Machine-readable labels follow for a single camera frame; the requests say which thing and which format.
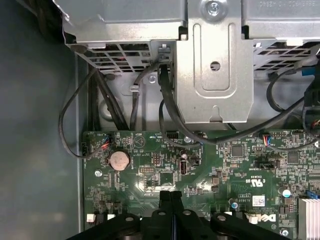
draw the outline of motherboard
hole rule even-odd
[[[201,134],[216,138],[234,133]],[[300,130],[269,130],[267,134],[269,143],[278,148],[312,140]],[[167,136],[182,145],[190,141],[179,132]],[[257,134],[185,149],[167,143],[160,132],[83,134],[83,154],[103,144],[83,164],[85,229],[123,212],[143,217],[159,207],[159,193],[167,190],[181,191],[184,208],[208,220],[212,212],[244,212],[252,224],[298,239],[299,200],[317,200],[320,193],[317,144],[300,151],[275,151]]]

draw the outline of heatsink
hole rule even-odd
[[[320,238],[320,200],[299,199],[298,236],[302,240]]]

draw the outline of sticker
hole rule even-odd
[[[252,196],[252,206],[253,207],[264,207],[265,206],[265,196]]]

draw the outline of black cable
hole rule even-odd
[[[101,131],[101,124],[99,118],[99,89],[97,81],[90,81],[89,84],[90,92],[90,105],[91,106],[91,117],[92,117],[92,130]]]
[[[166,140],[169,144],[171,144],[172,146],[178,147],[178,148],[185,148],[185,149],[191,149],[191,148],[198,148],[201,146],[200,143],[193,143],[193,144],[188,144],[188,145],[182,145],[179,143],[176,143],[174,141],[172,141],[166,133],[166,127],[165,127],[165,120],[164,120],[164,111],[163,111],[163,107],[164,107],[164,101],[162,100],[159,106],[159,124],[160,124],[160,131],[162,134],[162,138],[164,140]]]
[[[227,123],[227,126],[228,126],[231,130],[237,130],[236,127],[235,127],[232,123]]]
[[[159,65],[160,64],[158,62],[154,62],[151,66],[144,69],[139,74],[139,76],[135,79],[135,81],[133,82],[133,85],[140,85],[143,78],[146,75],[148,75],[148,74],[154,72],[156,69],[158,69]],[[139,107],[139,92],[135,91],[132,93],[132,112],[131,112],[131,116],[130,116],[130,130],[131,131],[134,131],[136,128],[138,107]]]
[[[80,92],[80,90],[86,85],[86,83],[89,81],[89,79],[96,73],[97,69],[93,68],[88,75],[85,77],[85,79],[83,80],[82,83],[80,83],[79,87],[75,90],[74,94],[72,95],[72,97],[69,99],[69,101],[65,104],[65,106],[63,107],[63,109],[60,112],[59,115],[59,121],[58,121],[58,130],[59,130],[59,136],[62,142],[62,145],[64,147],[64,149],[67,151],[68,154],[70,154],[71,156],[78,158],[78,159],[90,159],[92,158],[94,155],[96,155],[97,153],[99,153],[102,148],[103,145],[101,145],[100,147],[98,147],[96,150],[94,150],[92,153],[90,153],[87,156],[80,156],[75,154],[74,152],[71,151],[71,149],[69,148],[66,138],[65,138],[65,133],[64,133],[64,116],[66,114],[66,111],[68,109],[68,107],[70,106],[70,104],[72,103],[72,101],[76,98],[77,94]]]
[[[254,126],[250,129],[247,129],[247,130],[235,133],[235,134],[231,134],[228,136],[217,137],[214,139],[207,139],[207,138],[198,136],[198,135],[194,134],[192,131],[190,131],[186,127],[186,125],[183,123],[183,121],[181,120],[179,114],[177,114],[178,108],[176,106],[176,103],[175,103],[175,100],[174,100],[174,97],[172,94],[172,87],[171,87],[171,84],[169,81],[168,69],[167,69],[166,65],[161,66],[161,68],[160,68],[159,84],[161,87],[161,92],[162,92],[165,106],[168,110],[168,113],[169,113],[171,119],[177,125],[179,131],[182,132],[185,136],[187,136],[195,141],[198,141],[198,142],[204,143],[204,144],[209,144],[209,145],[219,145],[219,144],[224,144],[227,142],[236,141],[236,140],[244,138],[248,135],[252,135],[256,132],[259,132],[262,129],[269,128],[269,127],[273,126],[274,124],[276,124],[277,122],[287,118],[295,109],[297,109],[304,102],[304,98],[301,98],[300,100],[298,100],[296,103],[294,103],[288,109],[284,110],[279,115],[277,115],[277,116],[269,119],[268,121],[265,121],[257,126]]]
[[[297,71],[296,69],[289,69],[289,70],[284,71],[283,73],[277,75],[277,76],[270,82],[268,88],[266,89],[266,99],[267,99],[270,107],[271,107],[273,110],[275,110],[275,111],[277,111],[277,112],[279,112],[279,113],[281,113],[282,111],[284,111],[284,109],[276,103],[276,101],[275,101],[275,99],[274,99],[274,96],[273,96],[273,94],[272,94],[273,87],[274,87],[275,83],[276,83],[282,76],[288,75],[288,74],[294,74],[296,71]]]
[[[102,78],[100,72],[96,73],[96,82],[100,88],[102,96],[103,96],[105,103],[108,107],[108,110],[109,110],[109,112],[112,116],[112,119],[116,125],[116,128],[118,130],[128,131],[129,127],[128,127],[127,122],[125,120],[125,117],[121,111],[121,108],[120,108],[114,94],[112,93],[112,91],[108,87],[106,81]]]
[[[268,88],[266,89],[266,99],[270,105],[270,107],[281,113],[282,111],[284,111],[285,109],[283,109],[281,106],[279,106],[279,104],[276,103],[275,99],[274,99],[274,96],[273,96],[273,87],[275,85],[275,83],[284,75],[289,75],[289,74],[295,74],[297,71],[301,71],[301,70],[305,70],[305,69],[308,69],[308,67],[301,67],[301,68],[297,68],[297,69],[289,69],[289,70],[286,70],[284,72],[282,72],[281,74],[277,75],[274,79],[271,80]],[[302,117],[293,112],[291,114],[292,117],[295,117],[297,118],[300,122],[302,122]]]
[[[297,146],[297,147],[291,147],[291,148],[279,148],[279,147],[275,147],[275,146],[267,146],[268,148],[274,150],[274,151],[278,151],[278,152],[296,152],[296,151],[300,151],[300,150],[303,150],[307,147],[311,147],[311,146],[314,146],[315,143],[318,142],[318,140],[312,140],[311,142],[309,143],[306,143],[304,145],[301,145],[301,146]]]

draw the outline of red and black wires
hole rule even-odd
[[[272,137],[270,135],[263,135],[262,136],[263,138],[263,143],[266,147],[269,147],[270,146],[270,141],[272,139]]]
[[[315,120],[312,124],[311,124],[311,129],[315,129],[317,126],[320,125],[320,119]]]
[[[102,150],[106,150],[110,144],[110,138],[107,136],[104,140],[104,144],[101,146]]]

